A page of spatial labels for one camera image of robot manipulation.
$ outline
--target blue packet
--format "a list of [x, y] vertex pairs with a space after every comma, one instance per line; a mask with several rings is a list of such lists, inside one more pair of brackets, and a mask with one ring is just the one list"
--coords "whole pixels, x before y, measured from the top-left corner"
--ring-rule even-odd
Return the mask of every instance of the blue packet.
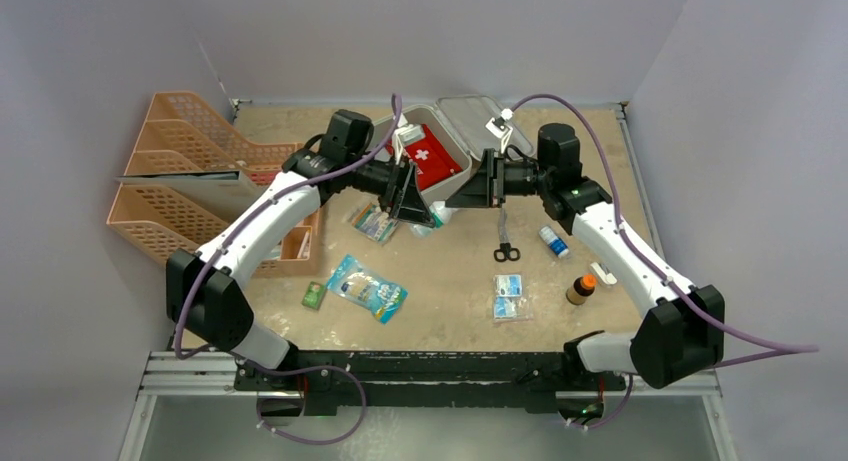
[[385, 280], [349, 254], [330, 276], [327, 289], [368, 309], [383, 324], [392, 319], [408, 294], [406, 289]]

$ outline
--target wooden tabletop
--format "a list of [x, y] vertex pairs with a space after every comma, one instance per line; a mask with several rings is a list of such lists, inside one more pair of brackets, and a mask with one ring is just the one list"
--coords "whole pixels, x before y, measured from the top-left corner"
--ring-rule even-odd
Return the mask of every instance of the wooden tabletop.
[[[390, 114], [388, 108], [346, 108], [374, 120]], [[242, 106], [235, 126], [257, 143], [303, 142], [324, 131], [335, 109]], [[625, 218], [652, 244], [615, 113], [592, 109], [584, 114], [609, 158]], [[546, 123], [574, 126], [581, 140], [584, 174], [608, 189], [594, 145], [571, 113], [524, 108], [514, 120], [533, 143], [539, 127]], [[507, 199], [507, 230], [513, 246], [521, 250], [521, 259], [497, 263], [492, 251], [498, 247], [498, 210], [462, 210], [423, 239], [414, 237], [404, 225], [380, 246], [344, 222], [363, 196], [348, 189], [327, 203], [319, 273], [255, 279], [247, 287], [246, 295], [257, 319], [301, 349], [550, 351], [560, 350], [563, 342], [590, 331], [634, 331], [639, 326], [636, 308], [621, 286], [599, 288], [582, 306], [566, 301], [566, 288], [588, 272], [589, 263], [597, 258], [551, 222], [538, 197]], [[538, 231], [544, 225], [551, 225], [565, 239], [572, 251], [570, 259], [557, 259], [542, 242]], [[380, 324], [367, 310], [329, 292], [319, 311], [301, 305], [309, 282], [326, 283], [346, 254], [409, 291], [388, 324]], [[523, 276], [533, 318], [495, 323], [493, 276], [511, 273]], [[187, 336], [185, 342], [193, 346], [199, 341]]]

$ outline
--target gray storage box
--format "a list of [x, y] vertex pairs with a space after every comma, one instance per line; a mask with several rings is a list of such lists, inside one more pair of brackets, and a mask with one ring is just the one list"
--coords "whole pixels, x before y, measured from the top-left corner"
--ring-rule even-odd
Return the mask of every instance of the gray storage box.
[[[503, 106], [487, 96], [456, 96], [441, 98], [434, 106], [415, 104], [404, 108], [403, 114], [413, 124], [426, 124], [445, 151], [456, 161], [461, 171], [421, 192], [424, 201], [432, 204], [444, 201], [471, 179], [476, 166], [487, 148], [500, 149], [500, 140], [486, 129], [492, 117], [500, 115]], [[384, 118], [374, 123], [376, 144], [386, 135], [392, 119]], [[517, 127], [509, 144], [524, 154], [535, 154], [535, 146], [527, 140]], [[377, 159], [388, 159], [388, 153], [379, 153]]]

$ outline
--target scissors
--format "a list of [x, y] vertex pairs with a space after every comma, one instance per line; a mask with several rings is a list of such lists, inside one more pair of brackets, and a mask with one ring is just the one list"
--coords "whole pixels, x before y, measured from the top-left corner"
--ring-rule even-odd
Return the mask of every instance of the scissors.
[[501, 215], [498, 217], [498, 237], [501, 241], [501, 247], [493, 253], [495, 261], [503, 263], [507, 260], [518, 261], [521, 259], [521, 251], [509, 244], [509, 236], [506, 234], [506, 210], [503, 205], [501, 205]]

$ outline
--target small green package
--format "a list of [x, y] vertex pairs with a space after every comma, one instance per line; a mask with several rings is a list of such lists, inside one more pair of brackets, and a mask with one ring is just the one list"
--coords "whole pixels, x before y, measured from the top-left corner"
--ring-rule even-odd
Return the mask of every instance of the small green package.
[[306, 294], [303, 295], [303, 301], [301, 301], [301, 304], [307, 308], [317, 310], [321, 307], [321, 301], [324, 300], [324, 293], [326, 292], [327, 288], [325, 288], [323, 284], [312, 281], [309, 283], [309, 287], [306, 288]]

